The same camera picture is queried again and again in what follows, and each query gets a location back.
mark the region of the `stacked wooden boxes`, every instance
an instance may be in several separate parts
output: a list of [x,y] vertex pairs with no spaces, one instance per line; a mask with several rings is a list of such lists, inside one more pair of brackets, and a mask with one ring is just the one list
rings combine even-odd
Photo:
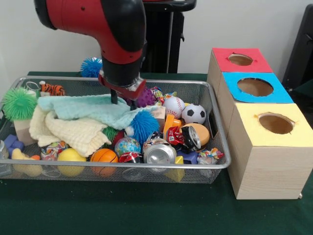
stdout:
[[237,199],[296,199],[313,167],[313,130],[259,49],[212,49],[213,86]]

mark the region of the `wire basket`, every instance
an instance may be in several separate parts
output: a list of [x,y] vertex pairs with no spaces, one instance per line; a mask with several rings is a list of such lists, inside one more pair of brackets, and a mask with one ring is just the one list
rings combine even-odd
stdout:
[[[52,85],[62,85],[69,96],[109,94],[110,90],[101,86],[96,78],[71,77],[38,77],[27,76],[15,81],[12,88],[25,86],[28,81],[39,83],[46,81]],[[130,182],[160,182],[160,183],[196,183],[211,184],[219,175],[221,169],[227,168],[231,158],[218,106],[212,87],[206,82],[198,81],[167,81],[148,80],[147,87],[159,87],[162,92],[176,91],[184,102],[201,105],[207,114],[204,125],[210,132],[210,141],[206,149],[216,147],[224,153],[214,165],[192,164],[133,164],[133,163],[96,163],[96,162],[62,162],[62,161],[31,161],[31,160],[0,160],[0,178],[6,179],[36,179],[36,180],[80,180],[80,181],[130,181]],[[9,134],[15,135],[13,123],[2,116],[0,121],[0,139],[4,140]],[[40,155],[41,148],[37,144],[25,147],[25,154]],[[36,165],[42,168],[42,174],[30,177],[16,171],[19,166],[27,167],[30,171]],[[66,167],[67,175],[62,174],[60,167]],[[107,174],[99,176],[95,172],[103,171]]]

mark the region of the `yellow ball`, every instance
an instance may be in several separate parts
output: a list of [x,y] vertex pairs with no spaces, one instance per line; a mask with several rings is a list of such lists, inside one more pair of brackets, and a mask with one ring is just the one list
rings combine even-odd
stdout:
[[[85,162],[86,158],[80,156],[73,148],[68,148],[59,154],[58,161]],[[82,173],[84,166],[59,165],[59,171],[68,177],[75,177]]]

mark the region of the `cream towel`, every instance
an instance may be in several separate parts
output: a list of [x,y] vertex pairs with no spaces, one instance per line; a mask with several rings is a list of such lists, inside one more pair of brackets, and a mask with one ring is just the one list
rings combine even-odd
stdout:
[[80,155],[88,157],[103,144],[111,144],[102,130],[107,125],[90,118],[65,121],[56,119],[54,112],[44,112],[36,107],[30,122],[29,133],[38,140],[38,146],[47,146],[53,142],[65,141]]

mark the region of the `red box lid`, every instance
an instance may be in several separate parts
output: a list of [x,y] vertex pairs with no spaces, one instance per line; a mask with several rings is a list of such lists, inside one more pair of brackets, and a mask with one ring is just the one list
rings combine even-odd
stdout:
[[258,48],[212,50],[222,72],[273,72]]

